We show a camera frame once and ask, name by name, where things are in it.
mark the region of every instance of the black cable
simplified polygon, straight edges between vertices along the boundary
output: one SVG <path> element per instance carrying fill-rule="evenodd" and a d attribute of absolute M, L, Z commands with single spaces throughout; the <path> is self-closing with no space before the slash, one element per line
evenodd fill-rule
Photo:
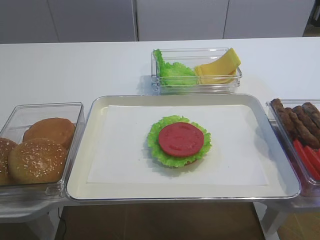
<path fill-rule="evenodd" d="M 66 222 L 66 220 L 64 220 L 64 219 L 61 217 L 61 215 L 60 215 L 60 207 L 58 207 L 58 217 L 59 217 L 60 221 L 63 222 L 63 225 L 64 225 L 64 232 L 63 232 L 63 234 L 62 234 L 62 240 L 65 240 L 65 235 L 66 235 L 66 233 L 67 233 L 67 222 Z"/>

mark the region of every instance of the table leg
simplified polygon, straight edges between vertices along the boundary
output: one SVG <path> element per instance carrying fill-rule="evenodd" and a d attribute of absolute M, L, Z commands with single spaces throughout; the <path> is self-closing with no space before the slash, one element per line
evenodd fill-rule
<path fill-rule="evenodd" d="M 59 209 L 54 208 L 47 214 L 38 217 L 35 220 L 29 221 L 26 224 L 39 238 L 39 240 L 54 240 L 56 237 L 59 225 Z"/>
<path fill-rule="evenodd" d="M 261 220 L 261 226 L 267 236 L 277 232 L 278 228 L 285 222 L 288 213 L 277 211 L 267 207 Z"/>

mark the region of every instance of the wooden floor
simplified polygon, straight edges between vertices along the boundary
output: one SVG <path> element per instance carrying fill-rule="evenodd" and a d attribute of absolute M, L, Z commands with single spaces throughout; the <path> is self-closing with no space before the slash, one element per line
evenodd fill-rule
<path fill-rule="evenodd" d="M 70 206 L 64 240 L 264 240 L 251 203 Z M 63 239 L 60 221 L 56 240 Z M 24 224 L 0 224 L 0 240 L 36 240 Z"/>
<path fill-rule="evenodd" d="M 290 214 L 278 235 L 280 240 L 319 240 L 320 212 Z"/>

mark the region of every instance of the white parchment paper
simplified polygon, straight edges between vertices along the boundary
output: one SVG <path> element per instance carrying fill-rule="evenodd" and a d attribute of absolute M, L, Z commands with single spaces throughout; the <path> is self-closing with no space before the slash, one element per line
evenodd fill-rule
<path fill-rule="evenodd" d="M 109 106 L 89 183 L 267 185 L 268 158 L 252 110 L 244 105 Z M 151 157 L 147 135 L 162 117 L 189 118 L 211 133 L 212 148 L 193 164 L 169 168 Z"/>

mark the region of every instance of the sesame seed bun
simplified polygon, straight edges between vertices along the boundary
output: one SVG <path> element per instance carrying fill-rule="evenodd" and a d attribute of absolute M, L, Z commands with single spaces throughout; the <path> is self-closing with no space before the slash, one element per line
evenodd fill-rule
<path fill-rule="evenodd" d="M 0 137 L 0 185 L 14 183 L 8 172 L 8 156 L 16 146 L 14 141 Z"/>
<path fill-rule="evenodd" d="M 15 147 L 9 154 L 11 176 L 19 184 L 55 183 L 61 179 L 67 159 L 62 145 L 34 138 Z"/>

